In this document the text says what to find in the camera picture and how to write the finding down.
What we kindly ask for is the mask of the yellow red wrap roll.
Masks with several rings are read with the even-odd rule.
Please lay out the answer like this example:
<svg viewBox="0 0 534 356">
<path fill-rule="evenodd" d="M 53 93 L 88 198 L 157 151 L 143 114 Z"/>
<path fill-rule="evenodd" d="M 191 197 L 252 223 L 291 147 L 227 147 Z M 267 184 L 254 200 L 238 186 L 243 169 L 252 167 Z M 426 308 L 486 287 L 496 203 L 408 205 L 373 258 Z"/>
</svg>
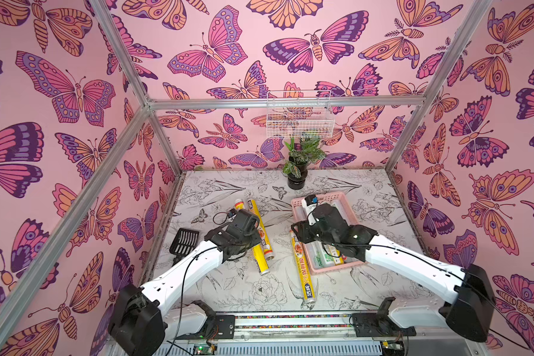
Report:
<svg viewBox="0 0 534 356">
<path fill-rule="evenodd" d="M 329 255 L 332 258 L 336 266 L 344 264 L 344 259 L 342 258 L 340 252 L 334 246 L 324 245 L 323 247 L 327 255 Z"/>
</svg>

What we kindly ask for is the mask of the yellow wrap roll front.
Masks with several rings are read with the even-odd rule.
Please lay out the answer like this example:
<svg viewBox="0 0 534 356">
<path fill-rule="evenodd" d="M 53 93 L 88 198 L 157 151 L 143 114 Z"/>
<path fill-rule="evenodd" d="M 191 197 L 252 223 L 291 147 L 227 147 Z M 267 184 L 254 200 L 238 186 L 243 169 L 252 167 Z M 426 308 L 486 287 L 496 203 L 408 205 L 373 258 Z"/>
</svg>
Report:
<svg viewBox="0 0 534 356">
<path fill-rule="evenodd" d="M 243 200 L 235 200 L 234 208 L 236 210 L 238 210 L 238 211 L 247 209 L 246 203 L 244 203 Z M 258 265 L 258 269 L 259 269 L 260 275 L 263 276 L 263 275 L 269 273 L 269 267 L 268 267 L 265 255 L 263 253 L 263 248 L 261 246 L 261 242 L 259 242 L 258 244 L 253 246 L 252 252 L 253 252 L 253 255 L 254 255 L 254 258 L 255 258 L 255 262 Z"/>
</svg>

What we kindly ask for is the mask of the clear white wrap roll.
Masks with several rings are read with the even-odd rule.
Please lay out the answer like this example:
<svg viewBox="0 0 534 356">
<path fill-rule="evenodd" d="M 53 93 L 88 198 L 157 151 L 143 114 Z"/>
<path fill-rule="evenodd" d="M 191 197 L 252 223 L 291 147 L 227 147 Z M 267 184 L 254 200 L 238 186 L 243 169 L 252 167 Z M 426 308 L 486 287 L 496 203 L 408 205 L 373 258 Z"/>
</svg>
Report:
<svg viewBox="0 0 534 356">
<path fill-rule="evenodd" d="M 346 221 L 349 225 L 353 225 L 352 220 L 349 218 L 348 214 L 347 214 L 346 211 L 343 209 L 342 205 L 340 204 L 340 202 L 339 202 L 338 200 L 332 200 L 331 205 L 334 206 L 336 209 L 338 209 L 338 212 L 340 213 L 341 217 L 342 217 L 343 219 L 345 219 L 345 221 Z"/>
</svg>

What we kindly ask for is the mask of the white green wrap roll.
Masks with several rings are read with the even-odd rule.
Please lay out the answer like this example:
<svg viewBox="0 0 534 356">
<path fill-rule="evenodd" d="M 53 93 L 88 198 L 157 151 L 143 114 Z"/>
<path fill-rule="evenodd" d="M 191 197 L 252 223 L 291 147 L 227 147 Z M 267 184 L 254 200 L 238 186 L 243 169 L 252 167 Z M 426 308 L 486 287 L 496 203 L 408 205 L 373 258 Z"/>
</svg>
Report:
<svg viewBox="0 0 534 356">
<path fill-rule="evenodd" d="M 310 243 L 311 249 L 314 252 L 314 265 L 316 269 L 328 268 L 335 265 L 334 258 L 325 252 L 323 245 L 315 241 Z"/>
</svg>

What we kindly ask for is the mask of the potted green plant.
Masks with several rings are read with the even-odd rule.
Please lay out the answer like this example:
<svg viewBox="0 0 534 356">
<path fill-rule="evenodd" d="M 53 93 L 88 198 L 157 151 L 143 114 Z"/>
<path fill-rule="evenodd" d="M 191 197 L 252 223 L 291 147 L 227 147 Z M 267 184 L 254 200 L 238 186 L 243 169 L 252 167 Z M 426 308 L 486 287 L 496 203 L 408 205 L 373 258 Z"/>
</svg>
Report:
<svg viewBox="0 0 534 356">
<path fill-rule="evenodd" d="M 285 142 L 289 151 L 288 160 L 283 166 L 283 174 L 287 177 L 288 187 L 292 190 L 301 190 L 308 176 L 308 167 L 319 163 L 326 157 L 321 148 L 321 139 L 318 136 L 291 138 Z"/>
</svg>

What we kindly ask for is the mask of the pink perforated plastic basket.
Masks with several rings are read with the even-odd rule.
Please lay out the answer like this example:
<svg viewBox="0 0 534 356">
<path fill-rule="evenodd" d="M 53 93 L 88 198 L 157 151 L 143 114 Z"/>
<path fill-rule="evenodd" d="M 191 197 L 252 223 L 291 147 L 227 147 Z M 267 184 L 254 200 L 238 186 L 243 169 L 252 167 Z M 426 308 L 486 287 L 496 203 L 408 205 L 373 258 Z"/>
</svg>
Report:
<svg viewBox="0 0 534 356">
<path fill-rule="evenodd" d="M 343 192 L 336 191 L 317 196 L 319 203 L 329 203 L 329 205 L 338 209 L 338 212 L 349 225 L 358 224 L 358 220 L 352 210 L 348 200 Z M 296 222 L 307 220 L 307 210 L 303 207 L 304 197 L 298 197 L 291 201 L 293 215 Z M 332 245 L 323 245 L 323 243 L 314 241 L 303 244 L 303 250 L 312 274 L 323 274 L 338 271 L 345 268 L 354 268 L 363 265 L 363 262 L 354 258 L 348 258 L 346 255 L 338 257 L 340 251 Z"/>
</svg>

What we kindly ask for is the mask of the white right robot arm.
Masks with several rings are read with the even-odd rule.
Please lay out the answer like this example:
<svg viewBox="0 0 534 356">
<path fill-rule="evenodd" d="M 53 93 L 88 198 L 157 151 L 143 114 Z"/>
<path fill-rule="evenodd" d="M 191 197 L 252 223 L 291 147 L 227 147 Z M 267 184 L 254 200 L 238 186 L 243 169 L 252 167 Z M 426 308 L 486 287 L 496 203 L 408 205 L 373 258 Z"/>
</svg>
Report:
<svg viewBox="0 0 534 356">
<path fill-rule="evenodd" d="M 487 341 L 495 306 L 494 292 L 482 267 L 442 263 L 407 249 L 372 228 L 350 225 L 335 206 L 319 203 L 314 195 L 301 204 L 306 218 L 292 225 L 301 243 L 317 241 L 333 246 L 350 259 L 400 274 L 441 299 L 436 310 L 428 305 L 389 310 L 388 319 L 399 328 L 446 327 L 469 341 Z"/>
</svg>

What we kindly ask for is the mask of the black slotted scoop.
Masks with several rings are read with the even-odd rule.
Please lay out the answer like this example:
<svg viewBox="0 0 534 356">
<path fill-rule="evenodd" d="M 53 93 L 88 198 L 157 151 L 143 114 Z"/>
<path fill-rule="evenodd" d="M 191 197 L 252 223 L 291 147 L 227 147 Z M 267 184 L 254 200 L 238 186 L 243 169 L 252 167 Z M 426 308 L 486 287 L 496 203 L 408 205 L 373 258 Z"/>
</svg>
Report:
<svg viewBox="0 0 534 356">
<path fill-rule="evenodd" d="M 200 233 L 199 231 L 180 228 L 169 248 L 169 252 L 173 255 L 173 265 L 176 265 L 183 258 L 188 256 L 196 248 Z"/>
</svg>

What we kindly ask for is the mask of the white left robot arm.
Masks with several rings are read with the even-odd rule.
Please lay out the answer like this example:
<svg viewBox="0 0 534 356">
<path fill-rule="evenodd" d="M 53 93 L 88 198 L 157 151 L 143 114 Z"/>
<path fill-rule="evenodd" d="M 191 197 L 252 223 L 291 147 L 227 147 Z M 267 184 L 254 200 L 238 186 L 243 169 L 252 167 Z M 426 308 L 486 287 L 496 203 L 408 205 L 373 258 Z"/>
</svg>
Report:
<svg viewBox="0 0 534 356">
<path fill-rule="evenodd" d="M 224 262 L 259 247 L 260 219 L 247 210 L 239 210 L 233 218 L 209 231 L 192 252 L 168 271 L 140 287 L 129 284 L 117 295 L 108 324 L 108 334 L 127 355 L 153 355 L 166 340 L 194 334 L 199 329 L 182 326 L 184 292 Z"/>
</svg>

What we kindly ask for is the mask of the long yellow wrap roll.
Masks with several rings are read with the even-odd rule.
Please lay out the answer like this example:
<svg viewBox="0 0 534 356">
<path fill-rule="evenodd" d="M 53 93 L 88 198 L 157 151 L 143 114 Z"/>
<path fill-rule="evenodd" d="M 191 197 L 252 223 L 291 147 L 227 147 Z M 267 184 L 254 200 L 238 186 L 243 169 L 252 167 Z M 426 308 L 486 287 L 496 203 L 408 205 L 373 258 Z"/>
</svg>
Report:
<svg viewBox="0 0 534 356">
<path fill-rule="evenodd" d="M 270 239 L 268 237 L 268 234 L 266 232 L 265 225 L 263 224 L 263 220 L 262 220 L 262 217 L 261 217 L 261 214 L 260 214 L 260 210 L 258 209 L 258 205 L 257 205 L 256 201 L 253 198 L 249 198 L 247 203 L 248 203 L 249 208 L 251 209 L 251 211 L 259 218 L 259 221 L 260 221 L 260 223 L 259 223 L 259 233 L 260 233 L 260 237 L 262 239 L 261 240 L 261 246 L 262 246 L 262 249 L 263 249 L 263 253 L 264 253 L 265 259 L 267 261 L 271 261 L 271 260 L 274 259 L 275 254 L 274 254 Z"/>
</svg>

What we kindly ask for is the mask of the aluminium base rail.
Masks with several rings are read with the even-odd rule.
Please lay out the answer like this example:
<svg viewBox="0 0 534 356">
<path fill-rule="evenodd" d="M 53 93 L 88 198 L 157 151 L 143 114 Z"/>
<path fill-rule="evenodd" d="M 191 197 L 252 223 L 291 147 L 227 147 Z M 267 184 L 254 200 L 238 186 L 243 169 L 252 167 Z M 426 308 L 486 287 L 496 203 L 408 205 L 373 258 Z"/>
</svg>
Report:
<svg viewBox="0 0 534 356">
<path fill-rule="evenodd" d="M 156 355 L 489 355 L 449 329 L 399 329 L 370 311 L 218 313 L 206 336 L 165 341 Z"/>
</svg>

